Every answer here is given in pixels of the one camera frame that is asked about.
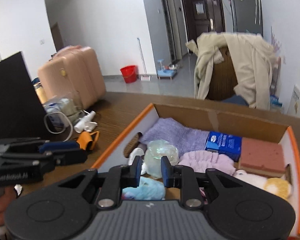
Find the person's left hand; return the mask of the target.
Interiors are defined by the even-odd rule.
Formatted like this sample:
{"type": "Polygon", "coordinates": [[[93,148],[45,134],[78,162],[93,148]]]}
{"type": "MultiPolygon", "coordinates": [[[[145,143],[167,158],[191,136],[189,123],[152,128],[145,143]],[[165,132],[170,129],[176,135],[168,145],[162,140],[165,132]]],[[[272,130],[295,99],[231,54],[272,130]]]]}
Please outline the person's left hand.
{"type": "Polygon", "coordinates": [[[17,198],[14,186],[8,186],[4,189],[4,194],[0,197],[0,226],[5,224],[4,212],[8,206],[17,198]]]}

